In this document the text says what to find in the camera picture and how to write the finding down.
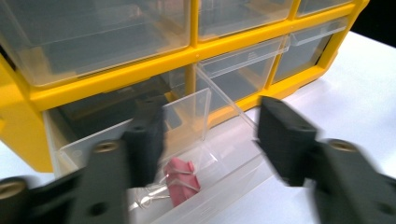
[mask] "white table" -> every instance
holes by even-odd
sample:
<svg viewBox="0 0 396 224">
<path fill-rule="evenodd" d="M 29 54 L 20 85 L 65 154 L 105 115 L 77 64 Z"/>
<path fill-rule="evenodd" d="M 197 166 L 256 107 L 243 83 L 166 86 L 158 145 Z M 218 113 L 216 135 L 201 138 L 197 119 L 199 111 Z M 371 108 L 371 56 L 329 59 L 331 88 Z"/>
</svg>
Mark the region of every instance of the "white table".
<svg viewBox="0 0 396 224">
<path fill-rule="evenodd" d="M 396 49 L 349 33 L 324 77 L 287 97 L 322 131 L 361 147 L 380 173 L 396 177 Z M 257 109 L 247 112 L 256 118 Z M 0 179 L 35 175 L 37 185 L 53 174 L 33 171 L 0 142 Z M 288 188 L 271 177 L 211 223 L 318 223 L 310 189 Z"/>
</svg>

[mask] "white surface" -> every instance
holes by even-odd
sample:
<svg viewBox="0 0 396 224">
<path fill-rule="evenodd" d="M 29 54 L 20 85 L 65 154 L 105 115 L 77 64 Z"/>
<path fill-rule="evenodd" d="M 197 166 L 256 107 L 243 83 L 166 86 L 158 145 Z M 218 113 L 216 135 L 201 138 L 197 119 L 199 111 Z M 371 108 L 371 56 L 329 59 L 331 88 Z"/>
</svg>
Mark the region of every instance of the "white surface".
<svg viewBox="0 0 396 224">
<path fill-rule="evenodd" d="M 329 72 L 285 100 L 322 130 L 320 138 L 356 143 L 379 172 L 396 177 L 395 48 L 349 33 Z M 11 175 L 52 179 L 0 144 L 0 179 Z M 211 223 L 317 223 L 309 200 L 309 189 L 287 188 L 272 177 Z"/>
</svg>

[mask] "binder clip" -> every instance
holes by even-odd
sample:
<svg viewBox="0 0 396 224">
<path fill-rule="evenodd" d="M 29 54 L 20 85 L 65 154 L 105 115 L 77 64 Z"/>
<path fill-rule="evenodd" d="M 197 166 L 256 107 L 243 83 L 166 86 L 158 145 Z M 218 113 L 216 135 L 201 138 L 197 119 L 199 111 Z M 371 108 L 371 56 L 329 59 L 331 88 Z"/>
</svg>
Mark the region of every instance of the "binder clip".
<svg viewBox="0 0 396 224">
<path fill-rule="evenodd" d="M 174 207 L 184 203 L 201 189 L 191 161 L 184 162 L 174 157 L 163 167 L 163 173 Z"/>
</svg>

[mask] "yellow plastic frame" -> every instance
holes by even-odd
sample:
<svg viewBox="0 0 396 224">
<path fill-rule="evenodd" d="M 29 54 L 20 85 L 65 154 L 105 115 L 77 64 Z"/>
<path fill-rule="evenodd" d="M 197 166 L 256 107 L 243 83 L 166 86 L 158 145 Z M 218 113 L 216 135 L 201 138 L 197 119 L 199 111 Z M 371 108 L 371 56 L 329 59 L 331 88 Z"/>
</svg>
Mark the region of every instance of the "yellow plastic frame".
<svg viewBox="0 0 396 224">
<path fill-rule="evenodd" d="M 51 172 L 50 152 L 41 111 L 82 98 L 132 85 L 172 69 L 275 38 L 281 35 L 319 25 L 341 17 L 348 18 L 343 32 L 332 36 L 318 64 L 274 85 L 271 81 L 279 62 L 277 56 L 269 80 L 261 91 L 236 102 L 246 110 L 258 104 L 260 95 L 286 97 L 303 85 L 322 76 L 332 64 L 337 50 L 369 0 L 353 0 L 315 14 L 297 18 L 300 0 L 293 2 L 290 15 L 284 21 L 224 36 L 200 43 L 198 41 L 199 0 L 191 0 L 191 43 L 182 50 L 152 57 L 135 63 L 76 78 L 67 83 L 47 88 L 27 84 L 19 71 L 14 71 L 0 55 L 0 139 L 38 172 Z M 194 76 L 186 74 L 187 90 L 194 91 Z"/>
</svg>

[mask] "metal screw head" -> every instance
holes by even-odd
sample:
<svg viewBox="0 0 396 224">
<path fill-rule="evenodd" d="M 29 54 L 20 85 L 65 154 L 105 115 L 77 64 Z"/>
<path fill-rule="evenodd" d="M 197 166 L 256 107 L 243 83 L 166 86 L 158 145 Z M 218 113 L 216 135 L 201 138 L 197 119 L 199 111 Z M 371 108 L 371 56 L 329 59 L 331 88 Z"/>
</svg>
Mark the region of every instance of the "metal screw head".
<svg viewBox="0 0 396 224">
<path fill-rule="evenodd" d="M 0 184 L 0 200 L 17 195 L 24 189 L 25 185 L 19 181 Z"/>
<path fill-rule="evenodd" d="M 329 145 L 337 150 L 347 151 L 347 152 L 356 152 L 357 149 L 350 143 L 341 140 L 331 140 Z"/>
<path fill-rule="evenodd" d="M 96 146 L 94 152 L 95 153 L 103 153 L 103 152 L 108 152 L 115 150 L 117 147 L 119 147 L 119 144 L 116 142 L 104 142 L 100 143 Z"/>
</svg>

